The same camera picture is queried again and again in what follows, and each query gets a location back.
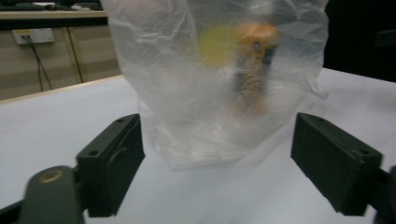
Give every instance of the clear plastic bag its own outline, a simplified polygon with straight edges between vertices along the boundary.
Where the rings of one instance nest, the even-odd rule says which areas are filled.
[[[102,4],[121,71],[140,97],[145,134],[174,168],[241,159],[305,95],[326,97],[315,81],[326,1]]]

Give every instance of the electrical outlet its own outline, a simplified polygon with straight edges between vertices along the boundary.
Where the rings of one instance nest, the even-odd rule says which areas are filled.
[[[54,41],[50,28],[13,30],[12,34],[14,34],[15,40],[19,45],[27,44],[26,40],[22,38],[23,36],[30,36],[33,43],[48,43]]]

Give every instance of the yellow object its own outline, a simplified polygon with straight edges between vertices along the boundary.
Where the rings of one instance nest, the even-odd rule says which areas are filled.
[[[15,33],[17,35],[29,35],[30,34],[30,30],[15,30]]]
[[[228,25],[213,26],[199,35],[202,62],[222,67],[234,60],[236,30]]]
[[[271,24],[248,22],[236,32],[236,43],[245,57],[256,57],[261,62],[265,51],[277,45],[278,39],[279,31]]]

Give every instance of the table surface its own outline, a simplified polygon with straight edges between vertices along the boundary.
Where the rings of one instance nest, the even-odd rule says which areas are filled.
[[[396,164],[396,83],[322,69],[330,93],[300,111],[320,114]],[[0,207],[22,199],[28,179],[75,156],[113,120],[133,114],[137,95],[123,77],[0,102]],[[173,171],[146,137],[143,160],[116,217],[87,223],[373,223],[343,217],[290,158],[294,119],[244,159]],[[274,148],[269,156],[263,148]]]
[[[0,20],[74,19],[107,17],[104,11],[2,11]]]

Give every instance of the wire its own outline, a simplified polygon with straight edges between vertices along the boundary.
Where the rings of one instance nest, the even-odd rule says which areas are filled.
[[[43,80],[41,80],[40,62],[38,60],[37,60],[37,74],[38,74],[38,81],[40,82],[40,90],[44,91]]]
[[[41,66],[41,69],[43,70],[44,77],[46,78],[47,82],[49,83],[49,88],[51,90],[53,90],[52,85],[50,84],[50,79],[49,79],[49,77],[47,75],[46,69],[44,68],[43,63],[41,62],[40,57],[38,56],[37,51],[35,50],[35,45],[33,44],[32,39],[30,38],[29,35],[23,35],[22,38],[26,41],[26,43],[32,49],[33,53],[35,54],[35,58],[37,59],[38,78],[40,80],[41,91],[43,91],[43,84],[42,84],[42,80],[41,80],[40,66]]]

